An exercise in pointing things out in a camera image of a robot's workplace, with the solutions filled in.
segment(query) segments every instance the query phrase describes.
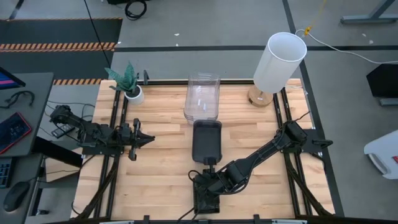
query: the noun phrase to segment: white lampshade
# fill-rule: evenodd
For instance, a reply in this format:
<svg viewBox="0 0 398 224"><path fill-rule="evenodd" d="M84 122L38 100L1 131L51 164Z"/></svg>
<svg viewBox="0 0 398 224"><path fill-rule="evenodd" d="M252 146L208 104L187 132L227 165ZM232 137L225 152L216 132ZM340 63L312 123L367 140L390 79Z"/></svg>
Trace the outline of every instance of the white lampshade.
<svg viewBox="0 0 398 224"><path fill-rule="evenodd" d="M304 41L294 34L272 35L254 73L255 86L266 93L277 93L307 54Z"/></svg>

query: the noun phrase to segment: black tray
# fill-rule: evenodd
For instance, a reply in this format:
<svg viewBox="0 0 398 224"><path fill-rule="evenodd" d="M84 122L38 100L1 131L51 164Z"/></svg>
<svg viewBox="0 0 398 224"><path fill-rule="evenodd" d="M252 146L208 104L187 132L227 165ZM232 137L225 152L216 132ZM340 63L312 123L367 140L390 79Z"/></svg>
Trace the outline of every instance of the black tray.
<svg viewBox="0 0 398 224"><path fill-rule="evenodd" d="M219 121L198 120L193 124L192 159L205 165L209 158L219 162L221 155L221 127Z"/></svg>

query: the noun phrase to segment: yellow cable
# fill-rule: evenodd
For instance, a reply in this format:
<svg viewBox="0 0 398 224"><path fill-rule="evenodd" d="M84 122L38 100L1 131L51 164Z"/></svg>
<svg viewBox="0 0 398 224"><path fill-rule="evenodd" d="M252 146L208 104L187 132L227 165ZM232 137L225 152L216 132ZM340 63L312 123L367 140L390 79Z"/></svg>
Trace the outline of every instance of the yellow cable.
<svg viewBox="0 0 398 224"><path fill-rule="evenodd" d="M309 25L307 28L304 29L304 35L305 35L305 36L308 35L308 34L310 33L312 27L315 26L315 22L316 22L316 21L319 19L319 17L321 16L321 14L322 14L322 12L323 12L323 9L324 9L325 6L326 6L326 2L327 2L327 0L323 0L323 4L322 4L322 7L321 7L321 8L319 9L319 11L318 11L318 15L312 20L312 22L310 23L310 25Z"/></svg>

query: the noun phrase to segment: wooden table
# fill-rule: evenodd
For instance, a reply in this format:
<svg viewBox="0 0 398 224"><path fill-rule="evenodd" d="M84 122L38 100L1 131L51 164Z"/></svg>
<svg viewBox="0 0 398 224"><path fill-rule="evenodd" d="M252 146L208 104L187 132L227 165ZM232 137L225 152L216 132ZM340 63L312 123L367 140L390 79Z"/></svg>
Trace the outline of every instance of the wooden table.
<svg viewBox="0 0 398 224"><path fill-rule="evenodd" d="M113 81L102 81L93 121L109 123L114 91ZM221 85L218 120L223 123L221 162L244 158L271 140L277 129L274 106L256 108L246 98L250 85ZM187 172L205 168L192 160L192 126L184 118L183 108L187 86L144 86L145 101L141 105L129 105L126 122L132 126L134 118L142 123L143 133L156 136L156 140L137 150L137 161L123 154L119 163L114 196L112 220L176 220L193 207L192 182ZM299 79L289 80L287 96L293 119L308 111L305 95ZM123 96L120 97L118 120ZM298 122L303 128L311 128L306 115ZM302 164L308 188L320 203L334 212L323 164L303 153ZM75 209L82 211L98 188L103 156L96 156L81 171L75 196ZM300 210L305 213L302 194L296 186ZM221 196L220 213L199 215L210 219L252 219L294 217L283 155L277 153L256 167L248 187L236 195ZM108 193L104 194L101 215L104 215Z"/></svg>

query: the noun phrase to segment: concrete floor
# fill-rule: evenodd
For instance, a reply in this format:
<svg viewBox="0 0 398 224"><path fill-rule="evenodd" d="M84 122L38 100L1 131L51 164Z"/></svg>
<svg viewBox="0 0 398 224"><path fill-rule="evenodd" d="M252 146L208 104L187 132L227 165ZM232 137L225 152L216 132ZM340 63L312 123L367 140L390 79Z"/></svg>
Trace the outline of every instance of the concrete floor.
<svg viewBox="0 0 398 224"><path fill-rule="evenodd" d="M117 6L100 0L87 2L93 17L124 17ZM341 16L371 12L378 2L328 1L312 34L331 45L398 45L397 24L343 26L339 23ZM1 1L0 19L7 18L15 4L16 0ZM309 25L321 4L320 0L289 0L296 28ZM398 13L398 3L387 12ZM25 0L17 15L17 18L80 17L88 17L81 0ZM117 47L265 45L272 34L282 31L289 32L282 1L152 0L141 20L123 20L121 43ZM305 41L307 45L319 45L309 37ZM196 72L217 73L223 78L251 78L261 53L260 50L115 52L112 68L122 72L130 60L138 72L146 69L151 79L186 78ZM392 50L357 53L373 60L398 60L398 52ZM365 144L398 129L398 108L381 108L366 81L366 75L377 65L332 51L309 52L305 63L326 138L334 141L330 156L345 215L398 220L398 180L384 179L363 154ZM301 77L299 69L294 77ZM74 94L66 96L66 91ZM97 91L98 87L92 86L57 86L50 99L93 103ZM73 109L80 112L81 107ZM46 121L42 127L53 130ZM40 204L41 208L54 210L47 215L48 222L65 220L70 214L73 184L65 190L68 195L65 201L52 200L59 194L56 191L44 193ZM27 223L42 222L43 217L27 220Z"/></svg>

